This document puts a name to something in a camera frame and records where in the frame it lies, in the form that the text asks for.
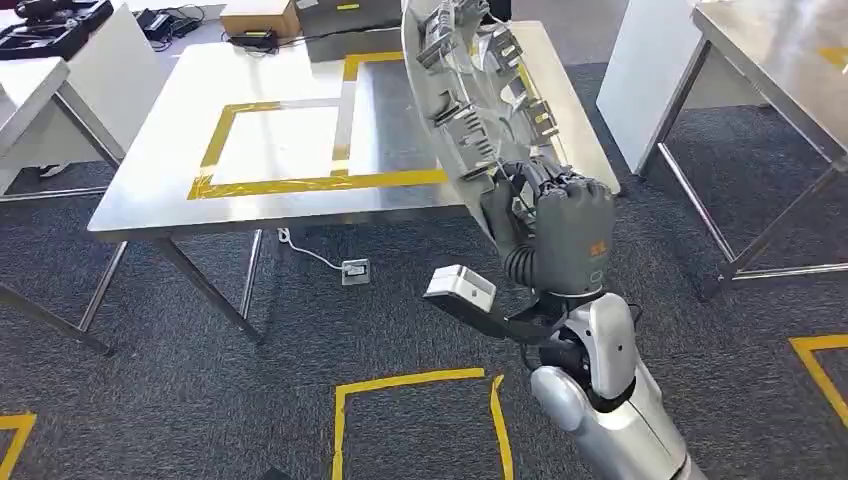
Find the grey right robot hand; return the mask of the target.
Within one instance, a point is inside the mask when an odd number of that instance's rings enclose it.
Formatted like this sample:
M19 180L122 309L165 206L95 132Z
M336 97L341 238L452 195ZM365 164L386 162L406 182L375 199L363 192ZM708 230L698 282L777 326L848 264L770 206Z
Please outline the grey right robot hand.
M610 189L542 161L508 162L492 180L480 206L506 275L558 296L600 291L615 224Z

